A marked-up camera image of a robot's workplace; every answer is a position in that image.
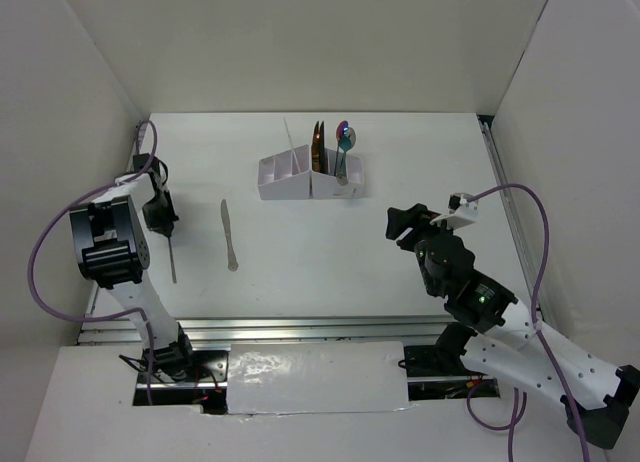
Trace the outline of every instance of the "white wall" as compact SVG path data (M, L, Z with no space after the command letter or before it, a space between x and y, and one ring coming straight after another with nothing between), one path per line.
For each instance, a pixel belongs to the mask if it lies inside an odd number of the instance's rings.
M149 112L494 113L545 0L69 0Z
M58 346L77 331L31 300L29 252L63 204L124 167L135 121L60 0L0 0L0 26L0 460L13 462L26 454ZM79 315L88 284L60 225L38 285Z
M565 332L640 367L640 0L549 0L494 136L551 218L545 294ZM539 215L517 199L541 253ZM611 461L636 460L640 401Z

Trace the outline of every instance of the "white panel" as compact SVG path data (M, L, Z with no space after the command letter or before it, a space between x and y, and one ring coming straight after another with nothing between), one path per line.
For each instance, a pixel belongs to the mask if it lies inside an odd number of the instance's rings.
M60 0L0 0L0 460L22 461L57 347L77 327L53 320L26 283L29 252L49 218L124 167L132 119ZM89 284L64 220L41 251L38 286L81 313Z
M260 200L258 161L308 143L318 119L330 134L349 120L358 134L365 197ZM415 256L385 238L387 209L424 203L446 211L456 191L480 192L495 178L473 114L157 114L159 157L180 220L167 240L147 232L151 280L174 317L430 315L443 300L426 294ZM145 147L152 137L147 132ZM220 218L226 198L240 268L227 269ZM499 196L480 203L478 223L460 232L477 267L527 300ZM104 291L97 314L118 306Z
M389 412L409 408L402 342L233 344L231 414Z
M69 0L149 112L493 113L544 0Z
M550 0L498 111L511 181L551 219L545 289L565 333L640 367L640 12L631 0ZM517 196L537 260L535 206ZM638 407L612 453L637 459Z
M471 420L463 400L417 403L378 414L208 416L195 407L132 407L136 374L118 347L63 348L26 462L496 462L505 433ZM136 349L126 354L139 355ZM476 399L488 423L504 423L511 399ZM530 403L515 434L518 462L578 461L562 411ZM591 447L591 461L605 462Z

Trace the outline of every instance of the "knife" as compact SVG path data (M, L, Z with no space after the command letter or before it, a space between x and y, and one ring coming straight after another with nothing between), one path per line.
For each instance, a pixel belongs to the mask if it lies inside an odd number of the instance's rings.
M220 214L222 215L222 226L224 227L224 236L227 239L227 258L229 259L229 270L235 272L238 270L238 261L233 251L231 243L231 219L229 218L229 209L227 208L227 199L222 199L220 204Z

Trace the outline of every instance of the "white stick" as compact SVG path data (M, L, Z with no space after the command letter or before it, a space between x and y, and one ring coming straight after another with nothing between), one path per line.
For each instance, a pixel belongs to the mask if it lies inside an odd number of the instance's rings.
M289 145L291 146L291 153L293 154L293 160L296 161L296 167L298 168L298 173L300 173L300 164L298 163L298 156L296 155L296 149L293 147L293 140L291 140L291 134L289 133L289 126L287 125L287 119L283 117L282 120L284 120L284 128L287 129L287 137L289 137Z

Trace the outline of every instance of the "white table surface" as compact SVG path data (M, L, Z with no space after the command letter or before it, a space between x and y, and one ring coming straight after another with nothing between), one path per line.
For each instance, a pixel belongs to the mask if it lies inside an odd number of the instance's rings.
M123 352L139 355L137 347L60 350L26 462L507 460L507 435L478 426L462 400L425 401L400 412L254 417L133 407L136 374L117 358ZM510 394L476 399L474 408L488 423L502 424ZM515 460L582 460L565 420L561 410L530 399L516 431ZM592 462L605 462L602 450L590 453Z
M338 123L357 132L352 153L365 170L358 200L262 201L258 160L311 141L325 121L333 147ZM180 216L173 237L178 283L166 239L147 233L149 269L163 303L179 318L442 314L427 296L413 254L384 237L389 207L423 203L446 211L449 195L496 184L474 114L154 114L158 156L170 170ZM144 149L151 147L147 131ZM226 198L240 267L227 269L220 202ZM459 235L476 267L528 300L498 195ZM95 314L119 310L100 291Z

